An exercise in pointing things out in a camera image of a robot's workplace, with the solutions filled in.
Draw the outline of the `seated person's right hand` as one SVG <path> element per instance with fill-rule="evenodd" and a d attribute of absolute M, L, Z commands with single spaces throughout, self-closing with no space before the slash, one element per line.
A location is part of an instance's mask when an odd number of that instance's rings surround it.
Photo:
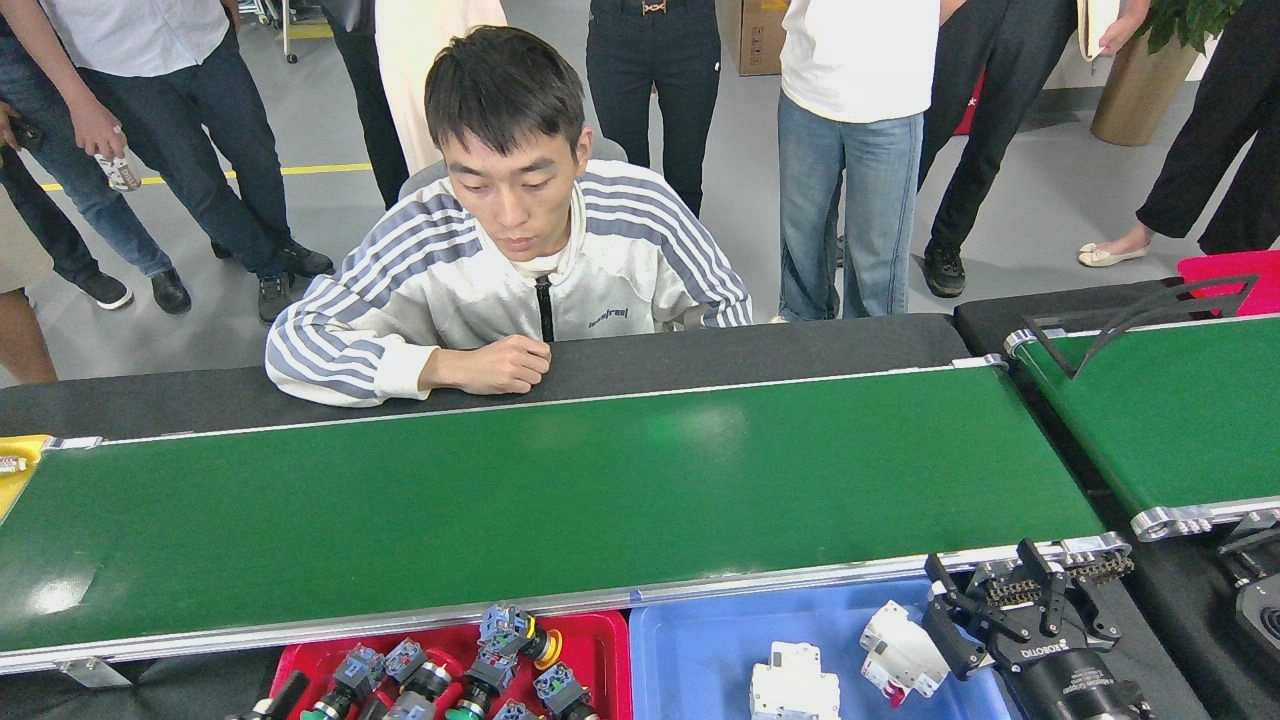
<path fill-rule="evenodd" d="M 417 389 L 461 389 L 468 395 L 524 395 L 550 369 L 550 346 L 512 334 L 480 348 L 436 348 L 419 374 Z"/>

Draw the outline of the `standing person's right hand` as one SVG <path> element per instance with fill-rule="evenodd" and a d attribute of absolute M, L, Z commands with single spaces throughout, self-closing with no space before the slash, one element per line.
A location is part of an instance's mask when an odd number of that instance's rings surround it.
<path fill-rule="evenodd" d="M 67 101 L 77 145 L 90 156 L 114 160 L 125 156 L 127 140 L 120 122 L 92 95 Z"/>

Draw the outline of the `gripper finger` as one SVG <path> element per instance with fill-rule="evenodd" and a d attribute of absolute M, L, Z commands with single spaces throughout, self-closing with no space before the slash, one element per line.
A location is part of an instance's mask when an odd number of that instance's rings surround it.
<path fill-rule="evenodd" d="M 247 714 L 229 714 L 227 720 L 288 719 L 308 687 L 310 679 L 293 671 L 273 697 L 260 700 Z"/>
<path fill-rule="evenodd" d="M 989 659 L 993 632 L 1018 643 L 1030 639 L 1030 628 L 1024 623 L 997 606 L 964 594 L 937 553 L 927 556 L 924 569 L 941 589 L 925 609 L 922 625 L 960 682 L 965 682 Z"/>
<path fill-rule="evenodd" d="M 1110 643 L 1120 639 L 1121 632 L 1096 591 L 1126 574 L 1125 555 L 1107 552 L 1085 564 L 1062 565 L 1046 560 L 1032 541 L 1024 539 L 1018 544 L 1018 557 L 1025 574 L 1021 600 L 1041 607 L 1042 634 L 1060 635 L 1066 620 L 1076 619 L 1088 638 Z"/>

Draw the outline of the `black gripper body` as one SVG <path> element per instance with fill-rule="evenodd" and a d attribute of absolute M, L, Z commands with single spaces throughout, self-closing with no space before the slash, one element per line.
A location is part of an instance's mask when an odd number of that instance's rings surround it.
<path fill-rule="evenodd" d="M 1027 719 L 1149 719 L 1135 682 L 1120 682 L 1100 656 L 1116 638 L 995 635 L 986 648 Z"/>

